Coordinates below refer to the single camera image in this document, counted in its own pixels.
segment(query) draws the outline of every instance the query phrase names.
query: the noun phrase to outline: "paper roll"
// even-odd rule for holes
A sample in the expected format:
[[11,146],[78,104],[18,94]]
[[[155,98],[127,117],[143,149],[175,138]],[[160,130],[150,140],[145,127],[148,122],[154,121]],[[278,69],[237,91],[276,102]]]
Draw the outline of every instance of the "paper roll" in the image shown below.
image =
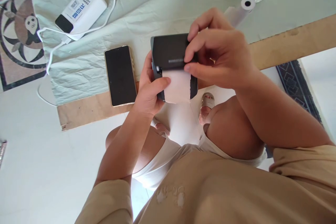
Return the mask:
[[167,103],[190,103],[190,73],[184,70],[162,71],[162,77],[169,77],[171,83],[164,90]]
[[239,6],[229,7],[224,12],[224,16],[227,18],[229,23],[236,28],[244,20],[244,18],[251,13],[255,6],[256,3],[254,0],[242,0]]

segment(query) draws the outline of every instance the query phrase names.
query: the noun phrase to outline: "gold phone frame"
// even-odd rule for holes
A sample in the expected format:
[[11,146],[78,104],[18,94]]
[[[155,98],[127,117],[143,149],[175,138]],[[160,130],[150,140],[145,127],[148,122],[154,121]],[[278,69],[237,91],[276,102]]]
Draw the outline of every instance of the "gold phone frame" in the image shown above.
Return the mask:
[[123,45],[123,46],[120,46],[120,47],[116,47],[116,48],[112,48],[112,49],[108,49],[108,50],[105,50],[104,51],[104,60],[105,60],[105,68],[106,68],[106,75],[107,75],[107,83],[108,83],[108,92],[110,93],[110,102],[111,102],[111,106],[112,107],[120,107],[120,106],[124,106],[124,105],[128,105],[128,104],[134,104],[134,102],[132,103],[125,103],[125,104],[120,104],[120,105],[117,105],[117,106],[113,106],[112,104],[112,95],[111,95],[111,90],[110,90],[110,80],[109,80],[109,74],[107,73],[107,65],[106,65],[106,55],[105,53],[107,51],[111,51],[111,50],[114,50],[114,49],[117,49],[117,48],[121,48],[121,47],[125,47],[127,46],[128,47],[128,50],[129,50],[129,57],[131,58],[131,63],[132,63],[132,73],[133,73],[133,80],[134,80],[134,87],[135,87],[135,93],[138,94],[137,92],[137,84],[135,82],[135,74],[134,74],[134,63],[133,63],[133,59],[132,59],[132,51],[131,51],[131,47],[129,45]]

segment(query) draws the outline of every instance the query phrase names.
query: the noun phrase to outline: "light green cloth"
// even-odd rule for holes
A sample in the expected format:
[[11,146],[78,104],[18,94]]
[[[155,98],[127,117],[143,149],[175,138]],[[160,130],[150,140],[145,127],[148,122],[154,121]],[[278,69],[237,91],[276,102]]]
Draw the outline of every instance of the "light green cloth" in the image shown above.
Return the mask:
[[[70,0],[33,0],[40,28],[55,28],[55,19]],[[104,51],[128,44],[139,79],[150,37],[186,33],[192,21],[211,7],[225,11],[240,0],[117,0],[109,24],[54,54],[50,75],[57,104],[108,91]],[[94,26],[101,25],[108,11]],[[263,0],[238,27],[249,43],[336,13],[335,0]],[[46,31],[46,55],[61,35]]]

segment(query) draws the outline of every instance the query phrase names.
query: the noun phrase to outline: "usb cable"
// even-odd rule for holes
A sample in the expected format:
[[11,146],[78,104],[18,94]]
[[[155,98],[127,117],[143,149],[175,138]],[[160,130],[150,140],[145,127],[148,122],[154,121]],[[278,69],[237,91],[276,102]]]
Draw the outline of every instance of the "usb cable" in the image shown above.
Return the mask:
[[[93,31],[96,31],[96,30],[99,30],[99,29],[103,28],[103,27],[107,24],[107,22],[109,21],[109,18],[110,18],[111,14],[112,14],[112,11],[114,10],[114,7],[115,7],[115,5],[116,5],[115,2],[116,2],[116,0],[113,0],[112,8],[111,8],[110,12],[108,13],[108,15],[107,15],[107,17],[106,17],[106,20],[105,20],[105,22],[103,23],[103,25],[101,25],[101,26],[99,26],[99,27],[96,27],[96,28],[89,29],[89,30],[84,31],[84,32],[82,32],[82,33],[77,33],[77,34],[72,34],[72,35],[85,35],[86,33],[93,32]],[[38,86],[38,88],[37,88],[37,96],[38,96],[41,100],[43,100],[44,102],[48,103],[49,105],[56,107],[56,106],[57,106],[56,104],[53,104],[53,103],[47,101],[46,99],[44,99],[44,98],[41,96],[41,94],[40,94],[40,87],[41,87],[41,85],[42,85],[42,83],[43,83],[43,80],[47,77],[47,75],[49,75],[49,70],[50,70],[51,63],[52,63],[52,61],[53,61],[52,58],[53,58],[54,52],[55,52],[57,49],[61,48],[63,45],[65,45],[65,44],[69,44],[69,43],[72,41],[72,39],[69,38],[69,37],[67,36],[68,33],[65,33],[65,32],[63,32],[63,31],[54,30],[54,29],[45,27],[45,28],[43,28],[43,29],[41,29],[41,30],[39,30],[39,31],[37,32],[37,35],[38,35],[39,39],[41,40],[41,42],[42,42],[42,36],[41,36],[41,33],[44,32],[44,31],[46,31],[46,30],[51,30],[51,31],[54,31],[54,32],[61,33],[61,34],[64,34],[64,35],[65,35],[65,36],[63,36],[63,38],[62,38],[62,42],[61,42],[58,46],[54,47],[54,48],[50,51],[49,61],[48,61],[47,67],[46,67],[46,69],[45,69],[45,72],[46,72],[46,73],[45,73],[45,76],[42,78],[41,83],[39,84],[39,86]]]

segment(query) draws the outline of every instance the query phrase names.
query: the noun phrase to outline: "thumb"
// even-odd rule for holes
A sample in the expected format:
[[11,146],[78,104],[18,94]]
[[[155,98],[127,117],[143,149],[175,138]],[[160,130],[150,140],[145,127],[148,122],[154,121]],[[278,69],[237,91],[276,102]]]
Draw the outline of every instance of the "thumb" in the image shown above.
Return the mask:
[[223,75],[222,69],[201,65],[200,63],[188,63],[184,66],[184,70],[198,79],[211,83]]
[[170,84],[171,80],[168,77],[161,77],[149,84],[148,94],[150,96],[155,96],[161,91],[163,91]]

